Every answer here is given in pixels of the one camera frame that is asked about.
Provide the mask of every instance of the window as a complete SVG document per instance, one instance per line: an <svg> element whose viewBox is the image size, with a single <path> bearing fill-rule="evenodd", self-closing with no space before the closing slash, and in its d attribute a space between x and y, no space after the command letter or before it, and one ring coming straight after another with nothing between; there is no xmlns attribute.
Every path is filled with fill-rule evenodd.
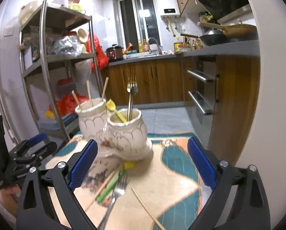
<svg viewBox="0 0 286 230"><path fill-rule="evenodd" d="M118 7L124 48L132 43L133 50L139 50L139 40L147 41L149 37L160 44L153 0L118 0Z"/></svg>

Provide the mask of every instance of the yellow plastic spoon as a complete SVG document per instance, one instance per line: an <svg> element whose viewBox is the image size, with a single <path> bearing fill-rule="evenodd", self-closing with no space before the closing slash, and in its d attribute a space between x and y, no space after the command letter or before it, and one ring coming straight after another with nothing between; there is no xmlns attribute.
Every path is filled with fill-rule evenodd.
<svg viewBox="0 0 286 230"><path fill-rule="evenodd" d="M107 103L106 103L107 108L110 111L114 111L115 115L118 116L118 118L123 122L126 123L127 120L123 117L123 115L121 115L117 110L116 110L116 106L115 103L113 102L112 99L110 99Z"/></svg>

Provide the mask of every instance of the window frame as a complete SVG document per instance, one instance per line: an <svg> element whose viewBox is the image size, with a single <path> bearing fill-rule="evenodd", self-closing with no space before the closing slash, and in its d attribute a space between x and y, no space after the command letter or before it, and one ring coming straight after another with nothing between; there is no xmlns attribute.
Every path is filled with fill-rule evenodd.
<svg viewBox="0 0 286 230"><path fill-rule="evenodd" d="M123 27L123 19L122 19L122 14L121 14L121 7L120 7L120 2L124 1L124 0L117 0L117 6L118 6L118 14L119 14L119 19L120 19L120 29L121 29L121 33L122 33L122 40L123 40L123 47L124 49L127 48L127 43L125 40L125 34L124 34L124 27ZM142 0L140 1L140 6L141 8L143 8L143 2ZM158 42L158 44L162 45L162 37L161 37L161 30L160 30L160 23L159 23L159 18L158 18L158 7L156 6L156 1L152 0L153 5L154 5L154 10L156 13L156 23L157 23L157 27L158 27L158 34L159 34L159 39L160 42ZM136 5L135 5L135 1L132 0L132 6L133 6L133 13L134 13L134 19L135 19L135 23L136 23L136 33L137 33L137 37L138 39L141 39L141 35L140 35L140 29L139 29L139 22L138 22L138 18L137 18L137 12L136 12ZM145 30L145 35L146 38L148 39L148 32L147 32L147 25L146 25L146 20L145 17L143 17L143 24L144 24L144 30Z"/></svg>

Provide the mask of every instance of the wok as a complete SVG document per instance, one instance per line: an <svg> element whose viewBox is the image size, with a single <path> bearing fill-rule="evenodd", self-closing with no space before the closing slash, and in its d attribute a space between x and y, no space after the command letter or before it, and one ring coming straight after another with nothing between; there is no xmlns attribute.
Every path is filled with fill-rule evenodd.
<svg viewBox="0 0 286 230"><path fill-rule="evenodd" d="M228 38L220 30L209 30L207 33L200 37L198 37L197 35L183 33L181 33L180 36L200 38L206 46L213 46L228 42Z"/></svg>
<svg viewBox="0 0 286 230"><path fill-rule="evenodd" d="M238 40L254 40L258 38L256 26L249 24L230 24L222 26L207 22L197 22L198 26L221 29L228 38Z"/></svg>

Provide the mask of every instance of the screw head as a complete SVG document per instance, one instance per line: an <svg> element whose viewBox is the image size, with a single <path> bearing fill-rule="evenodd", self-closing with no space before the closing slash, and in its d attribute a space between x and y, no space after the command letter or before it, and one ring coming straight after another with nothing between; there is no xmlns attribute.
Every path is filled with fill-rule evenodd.
<svg viewBox="0 0 286 230"><path fill-rule="evenodd" d="M35 167L32 167L32 168L30 168L30 170L29 170L30 173L34 173L35 171L36 171L36 168L35 168Z"/></svg>
<svg viewBox="0 0 286 230"><path fill-rule="evenodd" d="M60 162L60 163L58 163L58 168L59 168L59 169L62 169L62 168L65 167L65 165L66 165L65 162Z"/></svg>
<svg viewBox="0 0 286 230"><path fill-rule="evenodd" d="M227 167L228 166L228 162L226 162L225 160L220 161L220 165L223 167Z"/></svg>
<svg viewBox="0 0 286 230"><path fill-rule="evenodd" d="M249 169L250 169L251 171L256 171L256 170L257 170L257 168L256 168L255 165L250 165L250 166L249 166Z"/></svg>

